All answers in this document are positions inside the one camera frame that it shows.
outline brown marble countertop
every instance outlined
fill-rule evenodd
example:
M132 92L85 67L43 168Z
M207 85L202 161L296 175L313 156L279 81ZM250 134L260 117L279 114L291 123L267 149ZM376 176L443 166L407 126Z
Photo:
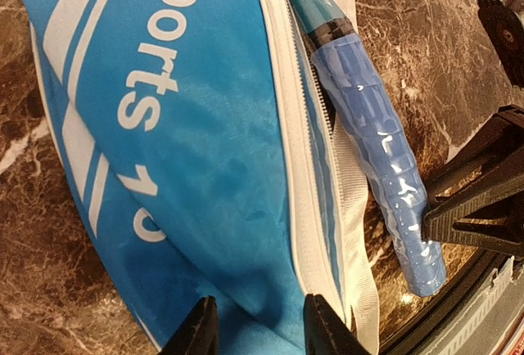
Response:
M523 104L476 0L357 0L359 32L404 122L422 177L501 105ZM0 0L0 354L153 354L80 222L43 118L21 0ZM407 291L376 205L368 256L381 336L430 299ZM444 245L453 276L474 249Z

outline zipper teeth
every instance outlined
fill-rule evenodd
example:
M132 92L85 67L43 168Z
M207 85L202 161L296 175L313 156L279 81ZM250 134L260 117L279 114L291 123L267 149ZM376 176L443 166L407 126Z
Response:
M293 15L287 0L260 0L260 3L267 26L286 156L291 248L296 275L306 294L322 294L333 309L343 316L323 239L304 84L292 33ZM278 15L275 9L285 9L286 15Z

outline blue pouch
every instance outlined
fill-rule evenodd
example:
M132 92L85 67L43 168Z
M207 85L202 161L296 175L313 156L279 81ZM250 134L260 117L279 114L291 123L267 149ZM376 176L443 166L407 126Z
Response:
M158 349L202 296L224 354L303 353L304 293L348 325L377 302L366 179L287 0L24 2L79 214Z

